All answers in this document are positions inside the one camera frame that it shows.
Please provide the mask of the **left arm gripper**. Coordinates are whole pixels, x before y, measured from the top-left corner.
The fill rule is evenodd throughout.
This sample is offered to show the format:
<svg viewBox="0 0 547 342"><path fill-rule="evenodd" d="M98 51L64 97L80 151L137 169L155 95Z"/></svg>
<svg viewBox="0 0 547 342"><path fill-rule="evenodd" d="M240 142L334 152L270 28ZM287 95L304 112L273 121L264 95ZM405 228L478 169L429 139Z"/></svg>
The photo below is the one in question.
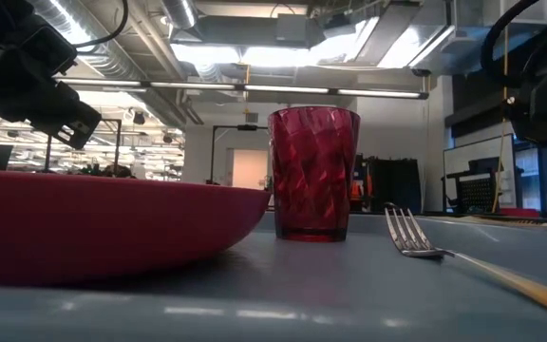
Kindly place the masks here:
<svg viewBox="0 0 547 342"><path fill-rule="evenodd" d="M0 117L28 120L37 130L82 149L102 115L67 85L55 81L40 62L18 48L0 48Z"/></svg>

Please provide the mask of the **pink round plate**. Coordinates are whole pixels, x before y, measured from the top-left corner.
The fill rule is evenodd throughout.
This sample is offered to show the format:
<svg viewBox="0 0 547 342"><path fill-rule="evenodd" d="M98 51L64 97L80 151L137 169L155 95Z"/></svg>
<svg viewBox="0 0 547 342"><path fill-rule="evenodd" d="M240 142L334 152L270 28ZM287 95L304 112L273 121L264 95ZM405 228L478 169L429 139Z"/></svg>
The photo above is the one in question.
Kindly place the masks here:
<svg viewBox="0 0 547 342"><path fill-rule="evenodd" d="M0 285L80 282L211 257L260 222L264 190L0 171Z"/></svg>

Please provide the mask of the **silver fork orange handle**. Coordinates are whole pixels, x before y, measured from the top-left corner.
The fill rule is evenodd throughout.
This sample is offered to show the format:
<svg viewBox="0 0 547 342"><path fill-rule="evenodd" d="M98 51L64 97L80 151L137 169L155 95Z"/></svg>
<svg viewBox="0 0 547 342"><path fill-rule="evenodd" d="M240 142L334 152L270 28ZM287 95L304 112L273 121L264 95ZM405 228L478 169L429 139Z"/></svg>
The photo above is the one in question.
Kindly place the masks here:
<svg viewBox="0 0 547 342"><path fill-rule="evenodd" d="M498 265L462 253L435 247L409 209L402 209L391 203L386 206L384 213L391 240L403 256L430 259L454 257L461 259L493 277L501 284L547 308L547 286Z"/></svg>

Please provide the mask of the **red faceted plastic cup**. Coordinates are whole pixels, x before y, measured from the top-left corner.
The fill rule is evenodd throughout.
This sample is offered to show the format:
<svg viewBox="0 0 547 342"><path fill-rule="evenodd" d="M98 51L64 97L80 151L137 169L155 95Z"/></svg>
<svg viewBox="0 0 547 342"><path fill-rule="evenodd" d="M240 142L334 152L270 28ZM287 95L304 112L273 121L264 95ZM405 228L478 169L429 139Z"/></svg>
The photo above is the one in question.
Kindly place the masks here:
<svg viewBox="0 0 547 342"><path fill-rule="evenodd" d="M357 113L331 106L291 107L269 116L278 238L346 239L360 123Z"/></svg>

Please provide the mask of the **person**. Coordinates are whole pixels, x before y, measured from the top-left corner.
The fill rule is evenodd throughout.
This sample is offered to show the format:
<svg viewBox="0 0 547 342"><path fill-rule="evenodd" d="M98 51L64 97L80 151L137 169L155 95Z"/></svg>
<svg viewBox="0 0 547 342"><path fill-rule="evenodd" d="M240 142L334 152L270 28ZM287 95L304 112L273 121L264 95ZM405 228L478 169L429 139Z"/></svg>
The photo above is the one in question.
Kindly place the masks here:
<svg viewBox="0 0 547 342"><path fill-rule="evenodd" d="M128 167L115 164L109 164L102 171L102 176L110 178L135 179L135 176Z"/></svg>

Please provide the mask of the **white board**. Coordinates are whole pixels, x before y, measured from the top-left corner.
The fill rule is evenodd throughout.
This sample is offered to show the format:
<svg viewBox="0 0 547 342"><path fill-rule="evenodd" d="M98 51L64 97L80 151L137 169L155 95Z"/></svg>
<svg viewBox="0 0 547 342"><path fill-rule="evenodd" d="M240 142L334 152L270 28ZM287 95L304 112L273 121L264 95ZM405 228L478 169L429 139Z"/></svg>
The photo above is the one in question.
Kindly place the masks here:
<svg viewBox="0 0 547 342"><path fill-rule="evenodd" d="M498 136L464 146L446 149L443 152L443 175L468 169L471 160L499 157L503 170L497 175L497 195L494 203L500 208L516 208L518 203L516 163L511 134Z"/></svg>

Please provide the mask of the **red bin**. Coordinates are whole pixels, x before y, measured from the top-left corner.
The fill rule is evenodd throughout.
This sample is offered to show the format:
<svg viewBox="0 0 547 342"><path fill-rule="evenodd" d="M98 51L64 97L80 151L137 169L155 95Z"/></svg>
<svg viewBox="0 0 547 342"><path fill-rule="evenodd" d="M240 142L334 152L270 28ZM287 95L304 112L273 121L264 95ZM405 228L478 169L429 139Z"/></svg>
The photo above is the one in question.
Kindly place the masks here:
<svg viewBox="0 0 547 342"><path fill-rule="evenodd" d="M513 218L535 218L540 217L540 213L536 209L529 208L500 208L499 213L503 216Z"/></svg>

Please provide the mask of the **black cabinet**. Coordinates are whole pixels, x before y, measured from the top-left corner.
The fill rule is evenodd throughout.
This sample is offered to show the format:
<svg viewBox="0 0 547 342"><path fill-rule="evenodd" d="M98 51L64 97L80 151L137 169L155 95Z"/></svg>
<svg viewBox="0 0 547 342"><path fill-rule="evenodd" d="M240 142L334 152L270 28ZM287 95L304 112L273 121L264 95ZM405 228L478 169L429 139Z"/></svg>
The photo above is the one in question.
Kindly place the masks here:
<svg viewBox="0 0 547 342"><path fill-rule="evenodd" d="M421 183L417 160L369 158L368 166L372 180L372 212L382 213L387 202L408 208L413 214L422 212Z"/></svg>

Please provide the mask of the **pale door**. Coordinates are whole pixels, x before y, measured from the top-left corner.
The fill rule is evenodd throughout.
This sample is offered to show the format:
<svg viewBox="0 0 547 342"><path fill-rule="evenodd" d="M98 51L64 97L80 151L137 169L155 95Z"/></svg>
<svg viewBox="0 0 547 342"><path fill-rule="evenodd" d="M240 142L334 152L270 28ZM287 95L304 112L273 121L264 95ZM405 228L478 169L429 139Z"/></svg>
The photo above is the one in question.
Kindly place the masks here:
<svg viewBox="0 0 547 342"><path fill-rule="evenodd" d="M235 149L233 153L232 186L261 189L268 176L268 153L265 150Z"/></svg>

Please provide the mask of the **black cart with orange item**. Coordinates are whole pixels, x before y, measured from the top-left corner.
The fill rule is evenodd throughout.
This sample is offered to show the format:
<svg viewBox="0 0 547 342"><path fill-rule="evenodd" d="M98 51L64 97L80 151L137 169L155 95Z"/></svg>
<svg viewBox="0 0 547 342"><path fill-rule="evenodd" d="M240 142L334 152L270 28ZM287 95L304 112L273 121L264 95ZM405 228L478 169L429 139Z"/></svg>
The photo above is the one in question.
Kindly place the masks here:
<svg viewBox="0 0 547 342"><path fill-rule="evenodd" d="M353 180L350 188L350 211L369 212L371 181L368 161L363 154L357 154L353 169Z"/></svg>

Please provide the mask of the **long ceiling tube light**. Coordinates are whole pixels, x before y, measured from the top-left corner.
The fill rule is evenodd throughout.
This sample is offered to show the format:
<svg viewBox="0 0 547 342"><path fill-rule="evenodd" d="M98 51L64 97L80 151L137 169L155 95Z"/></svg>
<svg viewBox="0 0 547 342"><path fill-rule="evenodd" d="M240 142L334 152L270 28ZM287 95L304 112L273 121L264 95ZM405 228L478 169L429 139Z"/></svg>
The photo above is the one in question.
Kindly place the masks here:
<svg viewBox="0 0 547 342"><path fill-rule="evenodd" d="M408 100L426 100L427 92L385 90L385 89L354 89L334 87L313 87L298 85L255 85L255 84L223 84L223 83L190 83L177 81L135 81L135 80L108 80L88 78L58 77L58 81L71 86L101 86L119 88L157 88L157 89L185 89L185 90L214 90L239 92L275 92L292 94L310 94L345 97L390 98Z"/></svg>

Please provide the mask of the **black gantry frame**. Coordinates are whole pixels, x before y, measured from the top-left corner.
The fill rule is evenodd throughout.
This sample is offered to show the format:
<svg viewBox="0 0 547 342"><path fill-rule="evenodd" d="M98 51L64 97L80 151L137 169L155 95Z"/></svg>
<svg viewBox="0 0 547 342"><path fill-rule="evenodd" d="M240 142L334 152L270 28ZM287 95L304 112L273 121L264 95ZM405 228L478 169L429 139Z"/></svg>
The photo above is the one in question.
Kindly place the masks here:
<svg viewBox="0 0 547 342"><path fill-rule="evenodd" d="M237 131L258 131L258 130L269 131L269 128L266 126L258 126L251 123L244 123L244 124L238 124L238 125L213 125L212 135L211 135L210 175L206 181L209 184L216 183L214 179L216 142L218 138L221 138L223 136L223 134L221 134L220 136L217 135L217 131L219 129L234 129Z"/></svg>
<svg viewBox="0 0 547 342"><path fill-rule="evenodd" d="M118 172L119 167L119 156L120 156L120 147L121 147L121 140L122 140L122 127L123 127L123 121L121 119L101 119L102 123L114 123L117 125L117 129L113 130L110 128L110 130L113 130L116 134L116 144L115 144L115 154L114 154L114 163L113 163L113 176L116 176ZM49 173L49 164L50 164L50 155L51 155L51 146L52 146L52 136L47 135L47 150L46 150L46 156L45 156L45 165L43 171L45 173Z"/></svg>

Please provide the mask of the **corrugated silver air duct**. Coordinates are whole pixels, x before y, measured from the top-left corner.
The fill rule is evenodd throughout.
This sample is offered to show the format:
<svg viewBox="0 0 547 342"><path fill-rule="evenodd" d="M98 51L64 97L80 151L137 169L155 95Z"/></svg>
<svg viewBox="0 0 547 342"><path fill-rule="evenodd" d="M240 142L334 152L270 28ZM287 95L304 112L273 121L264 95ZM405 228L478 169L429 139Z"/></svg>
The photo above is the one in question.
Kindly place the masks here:
<svg viewBox="0 0 547 342"><path fill-rule="evenodd" d="M79 44L108 34L105 27L80 0L28 0L35 12L56 28L72 44ZM144 72L123 51L116 41L98 45L96 56L80 59L106 79L142 80ZM185 116L165 100L155 89L132 92L131 96L143 102L163 124L183 128Z"/></svg>

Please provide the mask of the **silver round air duct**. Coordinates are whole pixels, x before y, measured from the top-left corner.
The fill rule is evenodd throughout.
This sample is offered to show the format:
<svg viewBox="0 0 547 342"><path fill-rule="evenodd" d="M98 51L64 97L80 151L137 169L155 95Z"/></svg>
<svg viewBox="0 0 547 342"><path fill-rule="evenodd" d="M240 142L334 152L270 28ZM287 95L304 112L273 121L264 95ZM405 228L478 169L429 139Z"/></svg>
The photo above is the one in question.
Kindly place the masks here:
<svg viewBox="0 0 547 342"><path fill-rule="evenodd" d="M190 29L198 21L193 0L161 0L163 10L176 29Z"/></svg>

